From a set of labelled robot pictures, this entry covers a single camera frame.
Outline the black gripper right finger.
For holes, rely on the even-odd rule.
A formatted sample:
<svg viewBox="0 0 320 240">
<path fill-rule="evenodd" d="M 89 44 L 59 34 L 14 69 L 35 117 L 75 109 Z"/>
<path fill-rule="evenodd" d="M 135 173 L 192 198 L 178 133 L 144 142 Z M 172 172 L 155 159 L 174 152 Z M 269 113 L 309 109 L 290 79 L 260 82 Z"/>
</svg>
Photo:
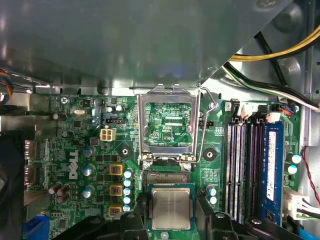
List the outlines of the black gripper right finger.
<svg viewBox="0 0 320 240">
<path fill-rule="evenodd" d="M 205 198 L 195 199 L 195 225 L 201 240 L 298 240 L 299 236 L 267 220 L 248 218 L 240 224 L 215 212 Z"/>
</svg>

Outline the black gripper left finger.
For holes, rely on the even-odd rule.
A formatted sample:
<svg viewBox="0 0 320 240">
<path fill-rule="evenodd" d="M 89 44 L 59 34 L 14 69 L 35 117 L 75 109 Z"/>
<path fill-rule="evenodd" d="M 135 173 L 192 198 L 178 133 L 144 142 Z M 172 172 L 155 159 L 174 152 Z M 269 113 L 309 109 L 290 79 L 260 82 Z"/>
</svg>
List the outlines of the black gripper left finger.
<svg viewBox="0 0 320 240">
<path fill-rule="evenodd" d="M 147 196 L 139 194 L 131 211 L 118 213 L 112 220 L 89 216 L 63 233 L 55 240 L 148 240 Z"/>
</svg>

